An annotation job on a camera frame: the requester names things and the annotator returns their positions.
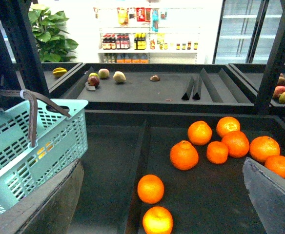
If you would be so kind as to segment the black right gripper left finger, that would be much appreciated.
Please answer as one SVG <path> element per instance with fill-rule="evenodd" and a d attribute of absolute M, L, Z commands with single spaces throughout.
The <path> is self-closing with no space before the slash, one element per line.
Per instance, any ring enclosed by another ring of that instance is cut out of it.
<path fill-rule="evenodd" d="M 65 234 L 83 182 L 76 159 L 54 177 L 0 215 L 0 234 Z"/>

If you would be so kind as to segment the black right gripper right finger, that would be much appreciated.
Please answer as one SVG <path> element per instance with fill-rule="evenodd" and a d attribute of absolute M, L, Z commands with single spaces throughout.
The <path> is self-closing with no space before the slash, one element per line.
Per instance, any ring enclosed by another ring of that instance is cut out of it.
<path fill-rule="evenodd" d="M 244 184 L 268 234 L 285 234 L 285 179 L 247 157 Z"/>

